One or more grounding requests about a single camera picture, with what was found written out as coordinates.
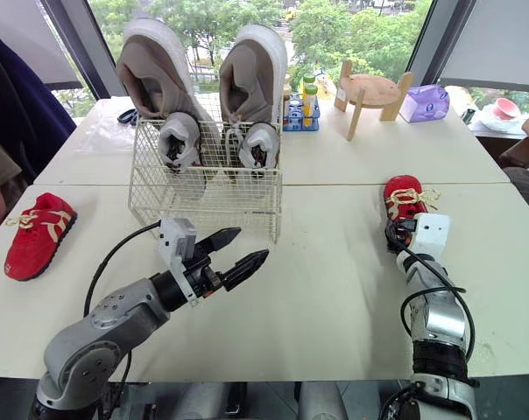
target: sneaker sole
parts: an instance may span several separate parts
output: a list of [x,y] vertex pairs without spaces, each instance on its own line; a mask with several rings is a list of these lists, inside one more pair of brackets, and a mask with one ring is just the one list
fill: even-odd
[[21,280],[17,280],[18,282],[26,282],[28,280],[32,280],[33,278],[36,278],[36,277],[40,276],[41,274],[43,274],[45,272],[45,270],[48,269],[48,266],[51,265],[51,262],[52,262],[54,256],[56,255],[56,251],[58,251],[58,248],[59,248],[60,244],[62,243],[62,240],[66,237],[67,233],[70,231],[70,229],[74,225],[74,223],[75,223],[77,218],[78,218],[78,213],[75,213],[74,216],[72,216],[72,219],[70,219],[70,221],[68,222],[68,224],[66,226],[66,229],[64,229],[64,232],[62,232],[62,235],[58,239],[58,242],[56,242],[56,248],[54,249],[54,252],[51,255],[51,259],[48,260],[48,262],[46,263],[45,267],[40,269],[40,271],[38,273],[33,274],[31,277],[27,277],[27,278],[24,278],[24,279],[21,279]]
[[252,39],[258,42],[271,58],[274,70],[274,87],[272,91],[274,103],[272,104],[271,123],[279,123],[280,97],[284,90],[284,78],[286,77],[288,65],[288,54],[284,40],[273,29],[260,24],[248,24],[241,28],[237,34],[235,44],[244,39]]
[[134,35],[149,38],[152,41],[158,43],[166,51],[167,55],[171,59],[171,62],[175,65],[177,74],[187,89],[188,96],[193,101],[196,112],[200,116],[199,122],[213,122],[214,119],[198,102],[196,96],[194,96],[193,82],[189,76],[187,60],[185,58],[185,54],[183,53],[183,45],[181,44],[179,38],[177,38],[177,35],[175,35],[175,32],[158,20],[141,18],[131,22],[126,27],[123,35],[123,43],[125,43],[128,38]]

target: white wire basket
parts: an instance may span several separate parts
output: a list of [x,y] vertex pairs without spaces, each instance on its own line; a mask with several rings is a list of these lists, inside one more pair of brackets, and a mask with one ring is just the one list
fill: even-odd
[[[226,144],[218,94],[197,99],[214,121],[199,122],[201,164],[181,172],[167,167],[158,152],[163,120],[139,119],[130,174],[129,208],[147,226],[166,215],[191,219],[201,235],[221,228],[241,227],[276,242],[280,235],[282,172],[247,169],[237,157],[236,144]],[[246,133],[252,122],[241,122]],[[279,133],[280,123],[272,125]]]

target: pink bowl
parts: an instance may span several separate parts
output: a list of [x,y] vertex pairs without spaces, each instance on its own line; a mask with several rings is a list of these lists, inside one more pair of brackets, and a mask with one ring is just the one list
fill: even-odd
[[496,99],[492,113],[502,120],[511,120],[521,115],[518,105],[506,98]]

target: tissue box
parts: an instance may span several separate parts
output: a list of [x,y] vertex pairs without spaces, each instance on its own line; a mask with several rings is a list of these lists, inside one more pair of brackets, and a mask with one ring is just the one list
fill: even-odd
[[409,89],[399,113],[408,123],[416,123],[440,120],[448,110],[448,92],[438,85],[425,85]]

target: wooden stool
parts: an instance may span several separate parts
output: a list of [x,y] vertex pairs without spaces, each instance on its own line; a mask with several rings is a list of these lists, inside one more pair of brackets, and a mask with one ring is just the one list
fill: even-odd
[[404,73],[399,84],[381,76],[370,74],[352,74],[352,61],[346,59],[342,63],[341,79],[335,98],[335,107],[346,111],[348,103],[355,105],[352,122],[350,123],[348,141],[356,133],[356,126],[362,108],[382,109],[381,121],[395,121],[408,89],[413,84],[413,74]]

